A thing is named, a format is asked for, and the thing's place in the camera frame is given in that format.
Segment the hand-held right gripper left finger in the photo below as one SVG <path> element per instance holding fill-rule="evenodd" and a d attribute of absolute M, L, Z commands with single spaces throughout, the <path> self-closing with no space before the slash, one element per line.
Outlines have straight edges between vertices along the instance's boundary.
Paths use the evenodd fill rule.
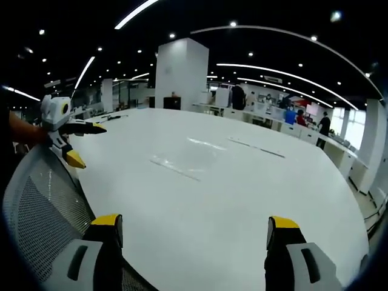
<path fill-rule="evenodd" d="M 49 290 L 121 290 L 122 215 L 94 219 L 54 260 Z"/>

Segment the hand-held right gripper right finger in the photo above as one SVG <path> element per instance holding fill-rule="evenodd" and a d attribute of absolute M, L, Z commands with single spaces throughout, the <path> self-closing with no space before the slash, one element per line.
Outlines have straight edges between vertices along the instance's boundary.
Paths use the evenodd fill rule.
<path fill-rule="evenodd" d="M 266 290 L 343 289 L 336 265 L 291 219 L 269 217 L 266 250 Z"/>

